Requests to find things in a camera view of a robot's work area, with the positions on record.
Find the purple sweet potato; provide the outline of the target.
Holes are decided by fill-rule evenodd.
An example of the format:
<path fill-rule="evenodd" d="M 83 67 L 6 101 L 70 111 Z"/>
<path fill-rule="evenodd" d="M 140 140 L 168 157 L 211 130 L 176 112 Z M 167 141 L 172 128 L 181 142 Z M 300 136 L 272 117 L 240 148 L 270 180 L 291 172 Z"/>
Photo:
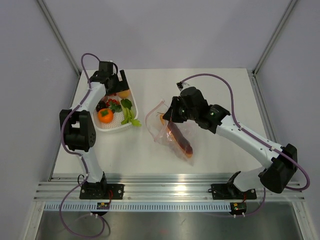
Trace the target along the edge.
<path fill-rule="evenodd" d="M 160 114 L 159 118 L 164 126 L 170 146 L 180 158 L 190 159 L 193 156 L 193 148 L 190 142 L 174 122 L 166 121 L 162 117 L 163 114 Z"/>

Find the clear pink-dotted zip bag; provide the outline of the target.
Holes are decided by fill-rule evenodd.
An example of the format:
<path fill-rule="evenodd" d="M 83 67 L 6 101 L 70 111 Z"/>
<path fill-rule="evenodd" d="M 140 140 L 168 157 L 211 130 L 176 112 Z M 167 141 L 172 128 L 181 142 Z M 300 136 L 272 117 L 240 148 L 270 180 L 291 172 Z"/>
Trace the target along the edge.
<path fill-rule="evenodd" d="M 168 109 L 166 102 L 161 100 L 145 116 L 145 126 L 154 142 L 165 146 L 181 161 L 193 166 L 195 163 L 196 127 L 189 122 L 174 123 L 163 119 Z"/>

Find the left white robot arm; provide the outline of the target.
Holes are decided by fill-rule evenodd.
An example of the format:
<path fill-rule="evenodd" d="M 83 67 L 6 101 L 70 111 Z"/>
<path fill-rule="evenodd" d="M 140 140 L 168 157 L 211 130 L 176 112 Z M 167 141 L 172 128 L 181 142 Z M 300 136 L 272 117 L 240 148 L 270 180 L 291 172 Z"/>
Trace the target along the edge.
<path fill-rule="evenodd" d="M 79 158 L 83 171 L 80 183 L 81 200 L 121 200 L 124 185 L 108 183 L 101 169 L 95 151 L 96 129 L 92 114 L 99 101 L 106 95 L 112 95 L 129 88 L 127 80 L 120 80 L 125 72 L 119 70 L 112 61 L 100 61 L 98 70 L 88 76 L 88 87 L 82 99 L 70 109 L 59 113 L 60 137 L 64 150 Z"/>

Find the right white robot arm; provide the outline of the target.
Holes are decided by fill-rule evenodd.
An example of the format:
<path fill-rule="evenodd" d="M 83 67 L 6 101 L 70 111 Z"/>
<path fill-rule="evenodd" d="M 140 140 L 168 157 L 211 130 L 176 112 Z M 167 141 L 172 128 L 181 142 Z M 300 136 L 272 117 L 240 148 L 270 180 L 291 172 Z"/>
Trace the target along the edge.
<path fill-rule="evenodd" d="M 297 171 L 297 149 L 293 145 L 282 146 L 254 131 L 245 130 L 227 109 L 208 104 L 201 91 L 193 86 L 172 98 L 162 118 L 169 125 L 194 121 L 200 128 L 233 142 L 261 164 L 260 168 L 232 175 L 226 183 L 226 190 L 233 199 L 255 188 L 280 194 Z"/>

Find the green celery stalk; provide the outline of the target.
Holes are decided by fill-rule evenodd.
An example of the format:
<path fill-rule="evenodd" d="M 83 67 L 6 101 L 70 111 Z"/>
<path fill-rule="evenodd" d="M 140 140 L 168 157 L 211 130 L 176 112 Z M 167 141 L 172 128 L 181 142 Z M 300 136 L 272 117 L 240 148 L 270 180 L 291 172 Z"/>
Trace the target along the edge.
<path fill-rule="evenodd" d="M 131 123 L 134 127 L 141 127 L 141 122 L 138 119 L 136 119 L 136 115 L 132 110 L 132 102 L 129 99 L 125 98 L 120 101 L 120 105 L 124 115 L 124 120 L 121 122 L 121 124 L 125 125 Z"/>

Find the orange peach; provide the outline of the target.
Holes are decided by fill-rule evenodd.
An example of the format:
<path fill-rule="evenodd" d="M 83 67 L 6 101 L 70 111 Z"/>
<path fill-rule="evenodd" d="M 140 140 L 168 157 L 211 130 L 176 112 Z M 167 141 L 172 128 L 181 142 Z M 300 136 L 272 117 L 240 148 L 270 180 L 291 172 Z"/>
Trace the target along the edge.
<path fill-rule="evenodd" d="M 128 98 L 130 95 L 131 95 L 131 91 L 130 91 L 129 89 L 117 93 L 117 96 L 118 96 L 119 98 L 121 98 L 121 99 L 126 99 L 126 98 Z"/>

